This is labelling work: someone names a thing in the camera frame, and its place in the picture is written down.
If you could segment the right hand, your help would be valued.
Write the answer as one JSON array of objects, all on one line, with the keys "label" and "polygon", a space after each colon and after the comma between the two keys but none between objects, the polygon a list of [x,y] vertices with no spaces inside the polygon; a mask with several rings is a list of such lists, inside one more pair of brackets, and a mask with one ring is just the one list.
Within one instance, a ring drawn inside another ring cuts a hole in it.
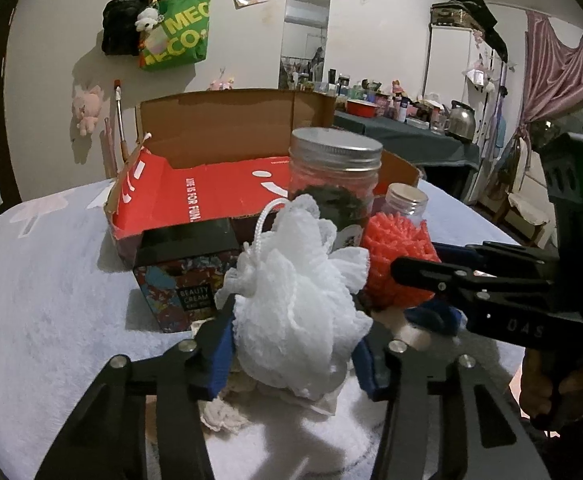
[{"label": "right hand", "polygon": [[583,416],[583,365],[560,382],[551,374],[557,356],[527,349],[520,378],[519,405],[531,418],[555,415],[578,419]]}]

